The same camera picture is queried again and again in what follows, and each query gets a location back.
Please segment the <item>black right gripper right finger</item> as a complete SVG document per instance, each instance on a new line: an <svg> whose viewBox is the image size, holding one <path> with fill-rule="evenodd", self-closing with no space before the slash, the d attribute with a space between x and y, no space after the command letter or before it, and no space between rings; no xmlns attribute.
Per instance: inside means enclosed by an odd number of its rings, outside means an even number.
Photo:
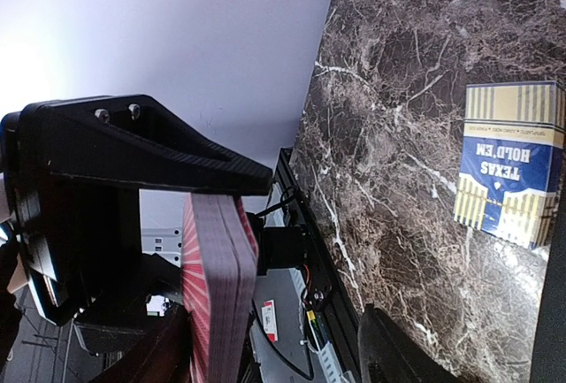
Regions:
<svg viewBox="0 0 566 383"><path fill-rule="evenodd" d="M380 308L368 303L357 342L363 382L456 382Z"/></svg>

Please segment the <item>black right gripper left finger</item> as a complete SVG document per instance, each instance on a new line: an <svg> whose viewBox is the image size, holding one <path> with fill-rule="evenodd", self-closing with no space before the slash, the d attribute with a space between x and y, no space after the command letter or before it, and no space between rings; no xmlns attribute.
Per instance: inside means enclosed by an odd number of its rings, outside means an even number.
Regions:
<svg viewBox="0 0 566 383"><path fill-rule="evenodd" d="M170 308L122 359L92 382L191 382L188 319L183 306Z"/></svg>

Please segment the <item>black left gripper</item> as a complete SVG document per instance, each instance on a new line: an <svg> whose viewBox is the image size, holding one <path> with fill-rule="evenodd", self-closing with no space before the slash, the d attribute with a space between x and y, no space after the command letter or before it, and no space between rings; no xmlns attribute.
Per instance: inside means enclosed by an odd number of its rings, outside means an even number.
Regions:
<svg viewBox="0 0 566 383"><path fill-rule="evenodd" d="M147 95L29 104L2 119L1 146L32 295L58 326L141 256L138 188L266 195L272 182Z"/></svg>

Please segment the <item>red playing card deck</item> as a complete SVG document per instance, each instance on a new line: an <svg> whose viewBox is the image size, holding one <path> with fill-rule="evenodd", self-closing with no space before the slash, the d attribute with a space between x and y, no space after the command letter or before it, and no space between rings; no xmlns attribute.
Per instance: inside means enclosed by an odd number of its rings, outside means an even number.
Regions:
<svg viewBox="0 0 566 383"><path fill-rule="evenodd" d="M194 382L235 382L248 332L259 248L241 199L189 194L181 283Z"/></svg>

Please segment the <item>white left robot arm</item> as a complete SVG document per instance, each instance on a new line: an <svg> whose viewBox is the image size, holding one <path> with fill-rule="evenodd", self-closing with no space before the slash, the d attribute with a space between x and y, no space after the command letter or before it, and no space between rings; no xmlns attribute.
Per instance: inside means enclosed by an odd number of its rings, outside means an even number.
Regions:
<svg viewBox="0 0 566 383"><path fill-rule="evenodd" d="M199 134L147 95L32 103L1 121L1 172L23 273L55 325L164 269L178 300L182 227L146 229L143 190L265 195L265 165Z"/></svg>

